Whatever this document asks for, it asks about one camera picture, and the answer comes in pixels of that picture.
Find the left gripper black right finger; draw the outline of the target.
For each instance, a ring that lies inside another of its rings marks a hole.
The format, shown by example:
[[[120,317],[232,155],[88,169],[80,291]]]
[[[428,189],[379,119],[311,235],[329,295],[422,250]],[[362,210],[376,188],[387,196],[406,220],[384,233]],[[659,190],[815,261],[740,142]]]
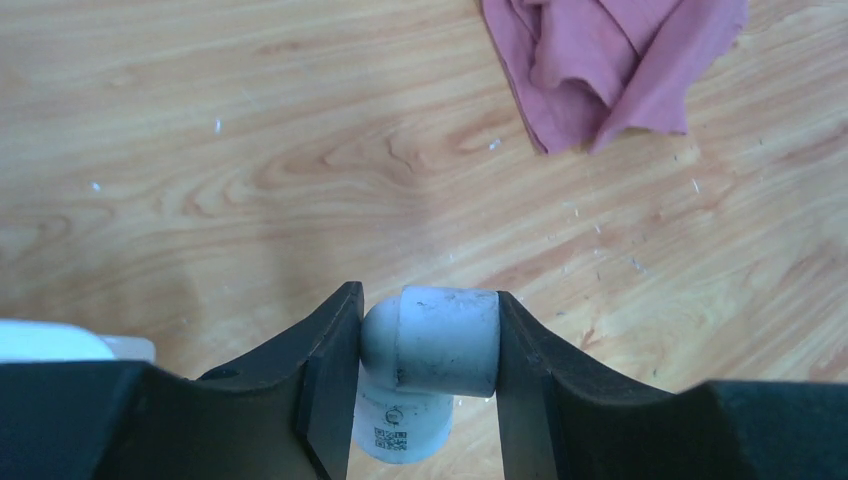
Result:
[[[847,388],[708,380],[669,393],[595,360],[499,295],[508,479],[843,479]]]

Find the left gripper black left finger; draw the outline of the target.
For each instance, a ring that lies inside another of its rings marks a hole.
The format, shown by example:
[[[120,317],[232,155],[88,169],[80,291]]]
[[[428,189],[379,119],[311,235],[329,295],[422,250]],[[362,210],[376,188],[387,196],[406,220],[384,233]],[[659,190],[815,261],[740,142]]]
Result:
[[[5,479],[342,479],[363,288],[189,380],[144,361],[1,368]]]

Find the white pipe elbow fitting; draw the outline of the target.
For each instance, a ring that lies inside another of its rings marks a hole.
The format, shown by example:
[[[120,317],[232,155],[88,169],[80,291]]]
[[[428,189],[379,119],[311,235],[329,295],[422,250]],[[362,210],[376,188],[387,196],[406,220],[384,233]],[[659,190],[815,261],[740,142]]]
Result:
[[[411,464],[440,450],[457,396],[494,395],[499,296],[406,286],[365,315],[352,437],[371,457]]]

